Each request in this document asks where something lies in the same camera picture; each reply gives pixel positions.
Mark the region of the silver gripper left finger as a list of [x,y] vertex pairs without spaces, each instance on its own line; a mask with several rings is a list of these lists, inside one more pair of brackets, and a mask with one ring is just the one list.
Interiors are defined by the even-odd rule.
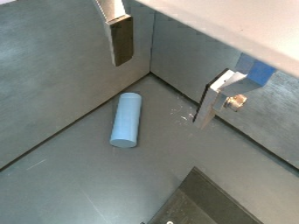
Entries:
[[93,0],[101,15],[112,63],[116,67],[133,56],[133,17],[127,14],[123,0]]

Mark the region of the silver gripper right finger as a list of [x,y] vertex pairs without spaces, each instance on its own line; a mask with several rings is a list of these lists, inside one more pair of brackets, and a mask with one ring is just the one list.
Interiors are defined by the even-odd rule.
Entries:
[[237,112],[247,102],[245,92],[261,88],[276,69],[241,53],[233,69],[225,69],[205,85],[192,122],[203,129],[217,112]]

